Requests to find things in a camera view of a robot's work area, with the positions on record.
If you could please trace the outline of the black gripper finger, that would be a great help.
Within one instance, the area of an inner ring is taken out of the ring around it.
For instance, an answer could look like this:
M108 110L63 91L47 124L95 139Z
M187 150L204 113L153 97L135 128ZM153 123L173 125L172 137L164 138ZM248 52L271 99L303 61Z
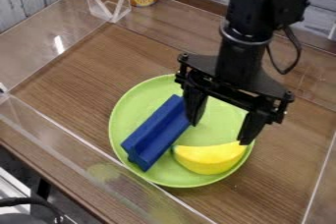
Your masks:
M264 111L251 111L245 115L237 135L237 140L241 145L248 145L256 139L268 121L269 114Z
M184 86L184 102L185 102L185 112L187 118L192 126L196 126L205 113L208 95L191 85Z

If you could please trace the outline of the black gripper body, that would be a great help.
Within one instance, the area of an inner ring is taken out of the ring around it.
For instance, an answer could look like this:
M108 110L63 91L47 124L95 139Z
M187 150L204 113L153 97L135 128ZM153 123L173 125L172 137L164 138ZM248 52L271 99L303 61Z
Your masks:
M221 80L215 75L216 58L213 56L181 53L177 57L180 69L176 83L191 85L208 96L251 111L269 114L268 124L281 123L289 104L295 101L293 93L271 78L263 69L248 78Z

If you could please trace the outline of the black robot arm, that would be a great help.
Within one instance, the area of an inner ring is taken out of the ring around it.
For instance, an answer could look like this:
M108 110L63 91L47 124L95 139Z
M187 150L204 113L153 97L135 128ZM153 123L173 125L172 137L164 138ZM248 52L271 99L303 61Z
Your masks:
M308 0L229 0L220 25L221 44L213 56L183 53L176 82L181 85L187 118L196 125L213 97L247 111L237 134L249 144L265 125L281 123L293 93L267 74L273 33L281 30L296 51L292 24L303 20Z

